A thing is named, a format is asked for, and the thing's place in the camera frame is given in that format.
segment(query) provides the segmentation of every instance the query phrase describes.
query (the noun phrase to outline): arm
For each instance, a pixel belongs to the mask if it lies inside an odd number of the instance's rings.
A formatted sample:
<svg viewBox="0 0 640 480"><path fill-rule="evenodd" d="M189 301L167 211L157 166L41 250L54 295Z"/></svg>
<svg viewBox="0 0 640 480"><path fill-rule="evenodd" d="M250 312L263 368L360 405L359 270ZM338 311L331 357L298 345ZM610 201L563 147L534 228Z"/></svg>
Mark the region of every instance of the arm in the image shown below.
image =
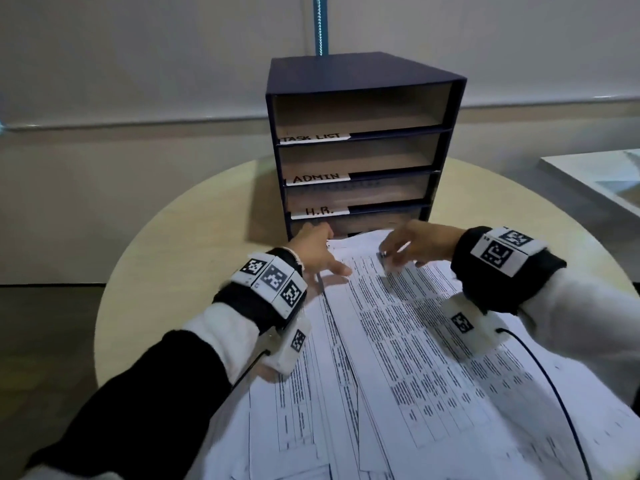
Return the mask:
<svg viewBox="0 0 640 480"><path fill-rule="evenodd" d="M487 230L411 221L390 233L380 250L395 267L412 260L417 266L452 261L453 272L476 305L518 314L540 345L585 363L640 414L640 299L577 276L548 251L531 265L527 261L527 268L511 279L517 282L511 290L496 286L505 283L504 275L470 254ZM523 288L528 294L521 293Z"/></svg>
<svg viewBox="0 0 640 480"><path fill-rule="evenodd" d="M276 254L301 273L350 274L326 249L327 225L305 225ZM283 319L249 288L229 283L181 330L165 334L82 407L59 442L34 453L27 478L183 478L247 366L258 336Z"/></svg>

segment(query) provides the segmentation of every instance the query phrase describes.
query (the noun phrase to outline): empty compartment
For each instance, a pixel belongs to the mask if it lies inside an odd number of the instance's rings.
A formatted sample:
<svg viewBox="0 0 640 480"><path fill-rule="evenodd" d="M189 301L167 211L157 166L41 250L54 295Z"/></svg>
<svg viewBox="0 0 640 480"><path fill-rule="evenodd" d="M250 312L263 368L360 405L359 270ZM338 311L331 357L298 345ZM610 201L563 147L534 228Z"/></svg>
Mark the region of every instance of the empty compartment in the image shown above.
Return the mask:
<svg viewBox="0 0 640 480"><path fill-rule="evenodd" d="M325 213L337 212L354 205L420 200L427 192L429 177L422 174L287 187L287 210L292 219L306 219L322 209Z"/></svg>
<svg viewBox="0 0 640 480"><path fill-rule="evenodd" d="M419 216L420 209L409 209L405 212L373 212L371 214L326 217L311 219L310 222L314 225L318 225L320 222L328 222L333 230L334 238L340 239L359 232L393 229L411 219L417 219ZM300 231L300 228L305 222L309 222L309 220L293 221L291 223L291 232L293 235Z"/></svg>
<svg viewBox="0 0 640 480"><path fill-rule="evenodd" d="M441 125L451 83L273 97L279 139Z"/></svg>
<svg viewBox="0 0 640 480"><path fill-rule="evenodd" d="M305 185L370 171L429 167L441 137L448 134L283 146L278 149L282 177L286 185Z"/></svg>

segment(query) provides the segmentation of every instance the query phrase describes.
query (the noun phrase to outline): wire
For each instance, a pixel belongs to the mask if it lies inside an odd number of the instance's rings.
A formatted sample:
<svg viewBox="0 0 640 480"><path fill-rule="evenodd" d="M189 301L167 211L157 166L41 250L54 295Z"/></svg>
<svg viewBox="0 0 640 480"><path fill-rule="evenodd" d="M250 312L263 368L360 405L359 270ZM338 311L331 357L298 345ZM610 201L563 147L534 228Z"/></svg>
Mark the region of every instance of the wire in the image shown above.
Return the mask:
<svg viewBox="0 0 640 480"><path fill-rule="evenodd" d="M253 368L253 366L255 364L258 363L258 361L261 359L261 357L263 355L271 355L271 352L269 352L268 350L263 350L262 352L260 352L260 354L258 354L258 357L256 357L255 359L253 359L253 362L251 363L251 365L249 367L246 368L246 370L242 373L242 375L240 376L240 378L238 380L236 380L236 383L234 384L233 387L231 387L231 390L229 391L229 394L231 394L236 387L238 387L240 385L240 382L242 382L242 379L244 379L246 377L246 375L249 373L249 371Z"/></svg>
<svg viewBox="0 0 640 480"><path fill-rule="evenodd" d="M578 447L578 451L580 452L580 457L582 459L582 463L584 464L584 469L587 472L587 478L589 480L593 480L593 476L591 475L591 469L589 468L589 463L587 462L587 457L584 455L584 450L582 450L582 444L580 443L580 438L578 438L578 433L576 432L575 427L573 426L573 421L571 421L571 417L569 416L569 411L566 410L566 407L564 406L564 402L563 402L562 398L560 397L560 394L558 393L558 391L556 389L556 386L554 386L554 383L552 382L551 378L549 377L549 374L547 373L545 368L542 367L542 364L540 363L540 361L538 361L536 356L533 355L533 352L531 351L531 349L529 347L527 347L527 345L522 341L522 339L519 338L514 332L512 332L511 330L507 330L506 328L496 328L495 331L497 333L508 333L514 339L519 341L520 345L524 347L524 350L529 352L529 355L531 355L531 358L535 361L535 363L538 365L538 367L540 368L542 373L545 375L546 379L549 382L549 386L551 386L551 389L554 390L554 394L556 395L556 399L558 400L558 403L560 403L560 407L562 408L562 411L564 412L564 417L566 418L567 423L569 423L569 428L571 428L571 434L573 435L573 439L575 441L575 445Z"/></svg>

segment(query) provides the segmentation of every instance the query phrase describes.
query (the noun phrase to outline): handwritten label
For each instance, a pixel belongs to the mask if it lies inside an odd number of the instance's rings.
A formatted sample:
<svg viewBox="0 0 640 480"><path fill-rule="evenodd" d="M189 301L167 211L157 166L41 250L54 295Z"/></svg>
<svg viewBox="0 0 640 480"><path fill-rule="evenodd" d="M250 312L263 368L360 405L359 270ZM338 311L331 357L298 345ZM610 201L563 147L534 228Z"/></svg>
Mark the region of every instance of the handwritten label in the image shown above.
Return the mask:
<svg viewBox="0 0 640 480"><path fill-rule="evenodd" d="M296 175L292 181L286 180L285 185L288 187L292 185L309 185L309 184L322 184L324 182L345 182L350 180L348 175L341 175L340 173L318 173L316 175Z"/></svg>
<svg viewBox="0 0 640 480"><path fill-rule="evenodd" d="M328 134L313 134L304 136L285 136L280 138L278 142L280 144L300 144L300 143L323 143L325 141L341 141L343 139L349 139L351 135L349 133L328 133Z"/></svg>
<svg viewBox="0 0 640 480"><path fill-rule="evenodd" d="M291 219L314 219L316 217L346 216L349 209L329 209L329 207L309 207L299 212L292 212Z"/></svg>

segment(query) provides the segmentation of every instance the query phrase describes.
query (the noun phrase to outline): document organizer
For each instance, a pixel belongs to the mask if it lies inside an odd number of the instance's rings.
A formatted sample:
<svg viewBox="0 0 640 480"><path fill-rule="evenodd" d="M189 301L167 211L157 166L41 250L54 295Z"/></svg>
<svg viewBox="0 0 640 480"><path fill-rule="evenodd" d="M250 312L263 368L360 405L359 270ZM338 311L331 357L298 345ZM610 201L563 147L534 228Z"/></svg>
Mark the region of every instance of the document organizer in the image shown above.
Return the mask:
<svg viewBox="0 0 640 480"><path fill-rule="evenodd" d="M287 234L428 220L467 79L385 54L271 60L266 101Z"/></svg>

